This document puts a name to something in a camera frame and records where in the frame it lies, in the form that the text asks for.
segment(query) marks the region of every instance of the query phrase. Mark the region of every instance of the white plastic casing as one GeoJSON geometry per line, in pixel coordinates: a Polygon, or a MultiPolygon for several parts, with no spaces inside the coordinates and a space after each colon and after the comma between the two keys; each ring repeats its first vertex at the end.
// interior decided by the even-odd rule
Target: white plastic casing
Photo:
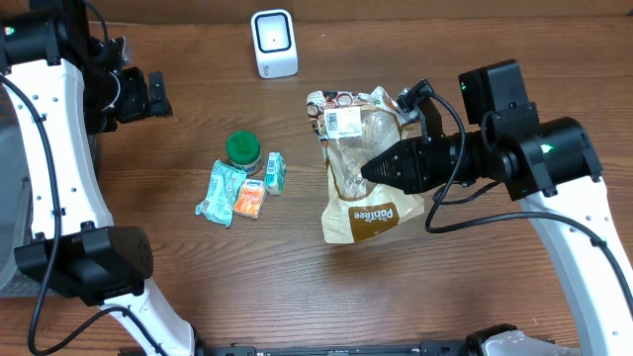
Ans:
{"type": "Polygon", "coordinates": [[[299,71],[293,19],[283,9],[260,11],[250,19],[257,70],[262,78],[295,75],[299,71]]]}
{"type": "MultiPolygon", "coordinates": [[[[615,230],[602,178],[593,181],[585,176],[559,184],[556,189],[558,194],[553,197],[537,192],[521,199],[521,208],[525,212],[561,215],[591,229],[607,243],[628,285],[633,286],[633,270],[615,230]]],[[[622,288],[604,253],[591,245],[587,235],[565,223],[543,219],[530,221],[550,255],[567,297],[578,328],[582,354],[633,355],[633,320],[622,288]]]]}
{"type": "MultiPolygon", "coordinates": [[[[59,202],[64,210],[61,235],[81,230],[81,223],[112,226],[112,215],[97,185],[83,118],[83,75],[70,62],[46,64],[44,59],[13,65],[7,75],[29,97],[40,115],[50,142],[57,177],[59,202]]],[[[16,111],[29,162],[33,187],[35,236],[42,232],[53,238],[54,217],[48,182],[48,167],[38,128],[29,110],[12,90],[7,90],[16,111]]]]}
{"type": "Polygon", "coordinates": [[[519,330],[502,332],[489,338],[483,349],[485,356],[581,356],[580,349],[533,339],[519,330]]]}
{"type": "MultiPolygon", "coordinates": [[[[99,306],[101,310],[110,307],[128,308],[145,326],[147,332],[160,344],[168,356],[193,356],[195,353],[194,329],[180,318],[176,311],[160,293],[153,278],[145,280],[144,291],[140,296],[132,293],[110,298],[99,306]]],[[[120,312],[113,311],[112,316],[140,344],[147,355],[157,355],[154,348],[142,335],[136,324],[120,312]]]]}

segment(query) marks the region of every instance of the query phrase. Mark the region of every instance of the teal wrapper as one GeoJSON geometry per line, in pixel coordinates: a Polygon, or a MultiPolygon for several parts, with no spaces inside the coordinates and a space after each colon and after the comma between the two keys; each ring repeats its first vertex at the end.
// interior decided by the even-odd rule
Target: teal wrapper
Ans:
{"type": "Polygon", "coordinates": [[[211,171],[207,198],[196,206],[196,215],[202,214],[211,222],[229,227],[233,220],[233,206],[246,176],[246,171],[217,160],[211,171]]]}

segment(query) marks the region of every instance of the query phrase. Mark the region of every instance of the green jar lid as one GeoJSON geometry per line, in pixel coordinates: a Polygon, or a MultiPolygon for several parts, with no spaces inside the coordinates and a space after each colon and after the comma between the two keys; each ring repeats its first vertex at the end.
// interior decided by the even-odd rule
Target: green jar lid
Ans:
{"type": "Polygon", "coordinates": [[[250,132],[237,132],[232,134],[226,142],[226,154],[231,162],[239,165],[247,165],[259,158],[261,147],[257,136],[250,132]]]}

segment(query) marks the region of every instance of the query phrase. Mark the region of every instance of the wooden table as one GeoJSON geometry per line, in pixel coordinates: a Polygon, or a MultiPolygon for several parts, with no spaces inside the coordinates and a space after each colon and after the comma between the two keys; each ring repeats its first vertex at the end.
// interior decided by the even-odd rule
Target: wooden table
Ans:
{"type": "MultiPolygon", "coordinates": [[[[579,345],[528,222],[429,235],[420,217],[364,243],[325,244],[325,170],[305,109],[317,89],[381,85],[396,95],[427,78],[465,115],[457,75],[516,58],[541,120],[571,116],[590,133],[620,238],[633,253],[631,18],[298,23],[300,73],[278,80],[258,77],[247,25],[110,29],[134,44],[145,73],[164,73],[174,116],[103,134],[101,189],[117,224],[147,232],[156,282],[212,345],[415,343],[462,339],[502,322],[579,345]],[[288,180],[259,220],[236,217],[226,229],[194,216],[194,207],[238,130],[257,134],[266,151],[281,151],[288,180]]],[[[454,189],[451,197],[471,192],[454,189]]],[[[442,208],[436,222],[517,209],[497,188],[476,203],[442,208]]],[[[0,354],[28,354],[33,305],[0,301],[0,354]]],[[[38,345],[61,340],[95,311],[48,299],[38,345]]],[[[112,355],[124,346],[136,344],[105,318],[61,354],[112,355]]]]}

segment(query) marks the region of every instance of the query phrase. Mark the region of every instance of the white device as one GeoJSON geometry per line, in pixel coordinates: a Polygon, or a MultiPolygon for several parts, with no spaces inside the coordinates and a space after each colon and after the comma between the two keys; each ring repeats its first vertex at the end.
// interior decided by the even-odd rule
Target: white device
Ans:
{"type": "Polygon", "coordinates": [[[293,18],[283,9],[260,11],[250,19],[257,70],[264,79],[299,71],[293,18]]]}

